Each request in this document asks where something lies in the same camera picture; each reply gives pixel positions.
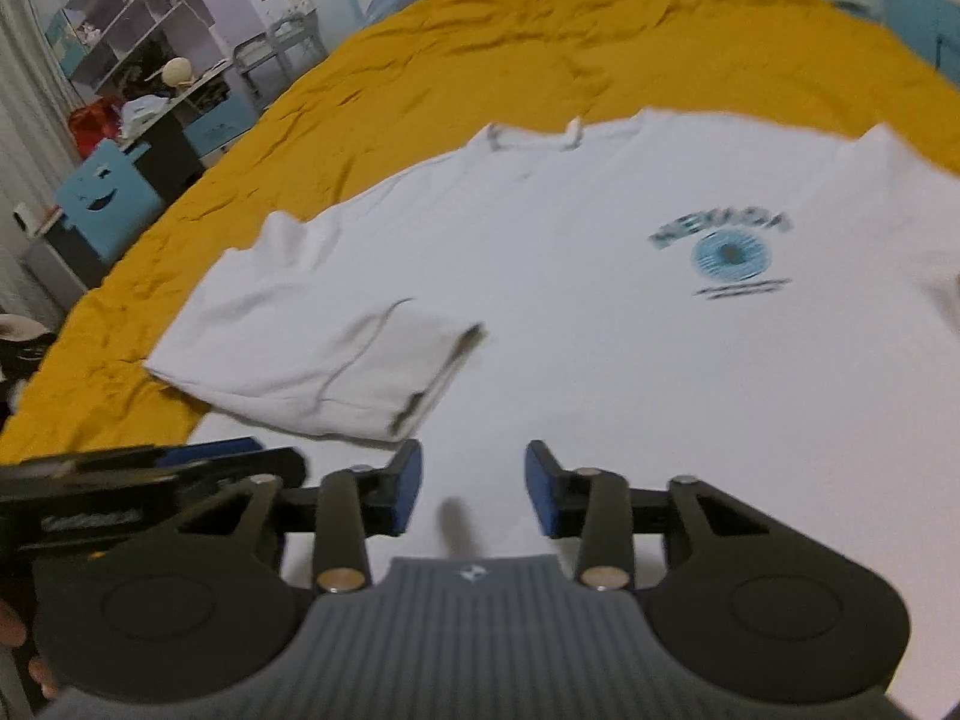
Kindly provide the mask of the left hand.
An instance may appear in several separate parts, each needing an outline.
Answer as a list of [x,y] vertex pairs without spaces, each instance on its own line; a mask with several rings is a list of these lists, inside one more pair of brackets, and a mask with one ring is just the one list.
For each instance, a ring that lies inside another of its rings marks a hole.
[[[5,600],[0,600],[0,639],[3,647],[13,650],[22,649],[29,640],[28,626]],[[29,660],[28,673],[47,700],[59,697],[59,683],[42,658],[33,656]]]

